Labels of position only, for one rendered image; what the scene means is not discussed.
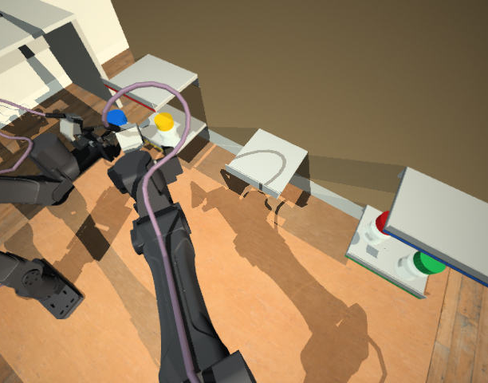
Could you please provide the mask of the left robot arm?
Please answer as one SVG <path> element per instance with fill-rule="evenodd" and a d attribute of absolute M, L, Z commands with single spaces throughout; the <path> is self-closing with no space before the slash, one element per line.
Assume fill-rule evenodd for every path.
<path fill-rule="evenodd" d="M 73 123 L 73 135 L 83 134 L 80 116 L 76 113 L 62 115 Z M 75 188 L 71 182 L 87 168 L 51 132 L 35 137 L 26 151 L 41 172 L 37 176 L 0 176 L 0 203 L 40 206 L 64 203 Z M 63 319 L 81 299 L 40 259 L 31 262 L 8 251 L 0 251 L 0 284 L 14 288 L 18 296 L 38 300 L 56 319 Z"/>

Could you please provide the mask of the white bottle with green cap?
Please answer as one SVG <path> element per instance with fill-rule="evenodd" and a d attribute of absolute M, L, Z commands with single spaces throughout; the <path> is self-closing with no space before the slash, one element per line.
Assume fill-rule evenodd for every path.
<path fill-rule="evenodd" d="M 446 265 L 420 251 L 397 259 L 394 263 L 394 270 L 397 275 L 407 281 L 440 273 L 444 271 L 445 267 Z"/>

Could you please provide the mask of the clear bottle with yellow cap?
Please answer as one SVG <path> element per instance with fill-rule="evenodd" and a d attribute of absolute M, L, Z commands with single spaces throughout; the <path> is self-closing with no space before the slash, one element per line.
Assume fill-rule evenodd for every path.
<path fill-rule="evenodd" d="M 179 134 L 170 113 L 160 113 L 154 119 L 165 146 L 175 147 L 179 143 Z"/>

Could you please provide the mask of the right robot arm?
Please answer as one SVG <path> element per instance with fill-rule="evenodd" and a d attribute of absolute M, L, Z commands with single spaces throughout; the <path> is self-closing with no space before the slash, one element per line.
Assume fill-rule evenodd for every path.
<path fill-rule="evenodd" d="M 156 169 L 149 178 L 148 195 L 165 253 L 160 249 L 142 190 L 144 176 L 154 165 L 150 153 L 139 150 L 119 158 L 113 169 L 136 201 L 133 207 L 140 217 L 132 221 L 132 246 L 144 255 L 155 285 L 161 333 L 159 383 L 191 383 L 195 377 L 201 383 L 257 383 L 240 351 L 230 354 L 214 329 L 196 274 L 191 229 Z"/>

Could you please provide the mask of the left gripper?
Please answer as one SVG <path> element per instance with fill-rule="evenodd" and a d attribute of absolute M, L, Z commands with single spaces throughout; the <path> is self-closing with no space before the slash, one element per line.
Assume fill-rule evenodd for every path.
<path fill-rule="evenodd" d="M 60 118 L 60 131 L 75 148 L 71 151 L 71 154 L 87 169 L 100 158 L 113 162 L 120 155 L 120 143 L 118 142 L 116 146 L 114 145 L 114 140 L 117 138 L 116 134 L 110 134 L 111 131 L 107 130 L 102 136 L 96 135 L 95 131 L 101 129 L 104 129 L 104 124 L 85 127 L 83 128 L 84 134 L 76 134 L 79 139 L 76 141 L 73 137 L 73 123 Z"/>

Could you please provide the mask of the white bottle with red cap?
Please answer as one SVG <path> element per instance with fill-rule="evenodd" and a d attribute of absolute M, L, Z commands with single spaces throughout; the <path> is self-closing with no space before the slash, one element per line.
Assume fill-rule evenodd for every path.
<path fill-rule="evenodd" d="M 382 232 L 388 213 L 389 211 L 385 211 L 362 229 L 361 235 L 366 243 L 378 245 L 391 238 L 390 235 Z"/>

